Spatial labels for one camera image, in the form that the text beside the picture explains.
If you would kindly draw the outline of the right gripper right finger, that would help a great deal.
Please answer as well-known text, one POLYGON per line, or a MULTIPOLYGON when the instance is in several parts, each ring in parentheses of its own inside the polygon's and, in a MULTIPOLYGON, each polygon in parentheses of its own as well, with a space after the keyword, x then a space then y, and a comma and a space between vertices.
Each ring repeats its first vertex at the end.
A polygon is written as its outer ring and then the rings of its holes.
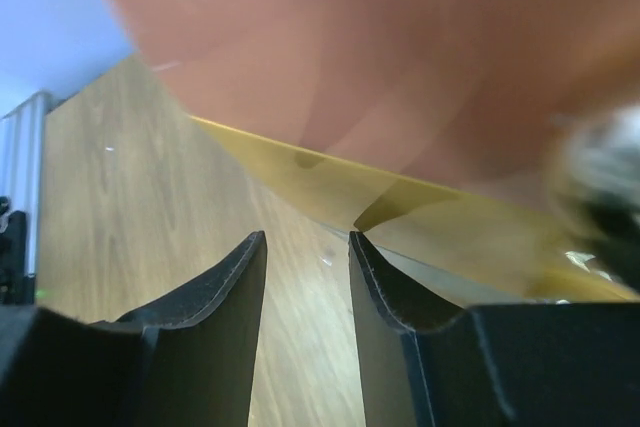
POLYGON ((370 426, 635 426, 637 303, 461 308, 349 236, 370 426))

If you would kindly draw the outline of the round cream drawer organizer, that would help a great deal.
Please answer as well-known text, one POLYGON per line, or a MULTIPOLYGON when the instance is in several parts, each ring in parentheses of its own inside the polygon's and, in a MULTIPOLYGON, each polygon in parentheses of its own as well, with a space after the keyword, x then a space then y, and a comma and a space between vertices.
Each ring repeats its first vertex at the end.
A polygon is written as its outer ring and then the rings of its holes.
POLYGON ((108 0, 188 116, 341 233, 509 297, 639 297, 639 0, 108 0))

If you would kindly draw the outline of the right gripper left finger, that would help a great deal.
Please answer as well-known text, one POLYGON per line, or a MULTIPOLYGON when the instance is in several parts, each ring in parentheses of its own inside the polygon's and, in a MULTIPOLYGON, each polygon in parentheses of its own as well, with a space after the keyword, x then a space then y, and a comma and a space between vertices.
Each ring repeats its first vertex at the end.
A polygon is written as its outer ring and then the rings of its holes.
POLYGON ((266 237, 113 322, 36 306, 1 311, 5 426, 244 426, 266 237))

